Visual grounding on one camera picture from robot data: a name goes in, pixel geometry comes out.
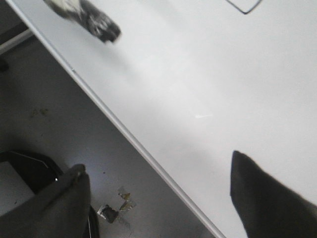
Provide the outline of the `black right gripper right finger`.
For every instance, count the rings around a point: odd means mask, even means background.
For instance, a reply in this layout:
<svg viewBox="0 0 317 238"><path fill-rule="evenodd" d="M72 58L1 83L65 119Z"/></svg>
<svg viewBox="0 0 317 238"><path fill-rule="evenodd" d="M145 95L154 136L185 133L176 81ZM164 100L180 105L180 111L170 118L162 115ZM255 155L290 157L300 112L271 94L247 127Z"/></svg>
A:
<svg viewBox="0 0 317 238"><path fill-rule="evenodd" d="M315 238L317 207L234 151L230 196L249 238Z"/></svg>

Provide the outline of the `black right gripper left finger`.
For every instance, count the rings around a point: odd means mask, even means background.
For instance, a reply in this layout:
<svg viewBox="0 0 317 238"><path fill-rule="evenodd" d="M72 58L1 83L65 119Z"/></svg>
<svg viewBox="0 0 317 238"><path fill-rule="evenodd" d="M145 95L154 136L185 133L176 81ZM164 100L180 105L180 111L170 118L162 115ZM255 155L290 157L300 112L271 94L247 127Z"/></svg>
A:
<svg viewBox="0 0 317 238"><path fill-rule="evenodd" d="M58 181L0 218L2 238L81 238L90 210L85 166L70 168Z"/></svg>

